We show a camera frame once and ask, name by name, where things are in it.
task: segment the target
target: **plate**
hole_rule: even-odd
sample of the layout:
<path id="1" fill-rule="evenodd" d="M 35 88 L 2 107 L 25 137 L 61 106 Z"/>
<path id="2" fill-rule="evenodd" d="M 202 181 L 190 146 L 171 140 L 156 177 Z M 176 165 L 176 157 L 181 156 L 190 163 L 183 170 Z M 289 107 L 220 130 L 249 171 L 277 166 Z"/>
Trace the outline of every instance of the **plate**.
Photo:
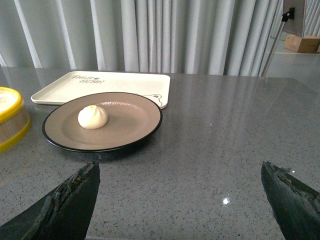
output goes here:
<path id="1" fill-rule="evenodd" d="M 79 112 L 90 105 L 106 110 L 108 121 L 98 129 L 85 129 Z M 146 97 L 126 92 L 96 93 L 71 100 L 44 120 L 42 132 L 53 145 L 76 152 L 105 152 L 127 147 L 161 125 L 160 107 Z"/>

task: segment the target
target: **speckled countertop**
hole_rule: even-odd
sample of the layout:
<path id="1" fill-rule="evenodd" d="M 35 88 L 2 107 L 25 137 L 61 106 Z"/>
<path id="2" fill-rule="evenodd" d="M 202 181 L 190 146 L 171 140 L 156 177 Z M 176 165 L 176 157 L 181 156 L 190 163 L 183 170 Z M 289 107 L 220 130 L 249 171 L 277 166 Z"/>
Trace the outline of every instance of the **speckled countertop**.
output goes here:
<path id="1" fill-rule="evenodd" d="M 32 122 L 0 154 L 0 225 L 89 161 L 100 163 L 101 183 L 88 238 L 280 240 L 262 162 L 320 190 L 320 98 L 294 79 L 169 74 L 162 125 L 146 142 L 80 153 L 47 142 L 42 123 L 56 107 L 30 100 L 67 72 L 0 69 Z"/>

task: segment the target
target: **white curtain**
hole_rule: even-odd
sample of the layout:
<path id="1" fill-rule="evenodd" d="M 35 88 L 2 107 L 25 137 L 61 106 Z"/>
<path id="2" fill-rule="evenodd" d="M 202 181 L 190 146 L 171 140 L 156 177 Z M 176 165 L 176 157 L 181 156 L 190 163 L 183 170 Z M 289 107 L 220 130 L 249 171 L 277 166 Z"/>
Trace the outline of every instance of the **white curtain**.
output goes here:
<path id="1" fill-rule="evenodd" d="M 277 3 L 0 1 L 0 64 L 257 76 Z"/>

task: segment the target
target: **bamboo steamer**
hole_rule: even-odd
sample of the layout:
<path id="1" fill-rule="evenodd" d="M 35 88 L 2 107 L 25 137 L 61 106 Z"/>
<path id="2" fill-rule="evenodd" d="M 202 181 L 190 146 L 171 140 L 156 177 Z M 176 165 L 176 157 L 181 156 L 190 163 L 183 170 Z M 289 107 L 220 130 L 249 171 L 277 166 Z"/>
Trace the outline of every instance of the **bamboo steamer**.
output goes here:
<path id="1" fill-rule="evenodd" d="M 0 87 L 0 153 L 19 142 L 30 127 L 30 116 L 20 93 Z"/>

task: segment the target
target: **cardboard box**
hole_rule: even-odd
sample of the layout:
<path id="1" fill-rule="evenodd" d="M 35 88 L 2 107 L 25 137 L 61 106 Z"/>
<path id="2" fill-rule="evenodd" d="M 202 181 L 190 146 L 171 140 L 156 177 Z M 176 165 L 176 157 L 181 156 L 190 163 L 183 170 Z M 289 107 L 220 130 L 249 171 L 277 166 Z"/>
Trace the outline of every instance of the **cardboard box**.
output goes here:
<path id="1" fill-rule="evenodd" d="M 306 35 L 305 37 L 287 35 L 284 48 L 297 53 L 316 53 L 320 45 L 320 37 Z"/>

